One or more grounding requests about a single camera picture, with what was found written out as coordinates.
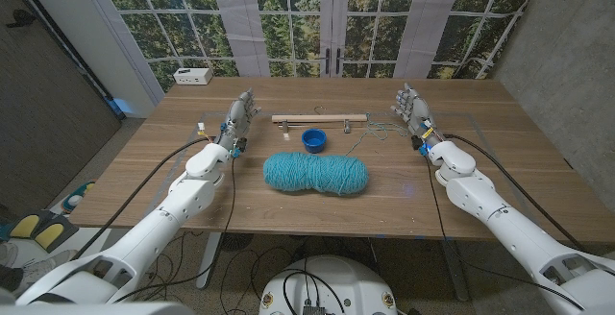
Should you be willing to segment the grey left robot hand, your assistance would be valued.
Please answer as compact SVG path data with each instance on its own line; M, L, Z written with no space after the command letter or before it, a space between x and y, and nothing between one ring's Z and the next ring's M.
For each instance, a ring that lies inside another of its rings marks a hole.
M236 143L244 138L250 130L252 119L260 112L255 104L253 89L242 92L231 104L225 120L221 124L220 134L214 142L231 152Z

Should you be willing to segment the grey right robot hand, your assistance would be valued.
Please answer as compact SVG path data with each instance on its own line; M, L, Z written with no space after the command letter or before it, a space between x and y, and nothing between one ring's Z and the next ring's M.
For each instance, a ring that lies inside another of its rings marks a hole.
M415 150L429 151L444 140L427 102L409 83L397 92L396 104L391 109L407 124Z

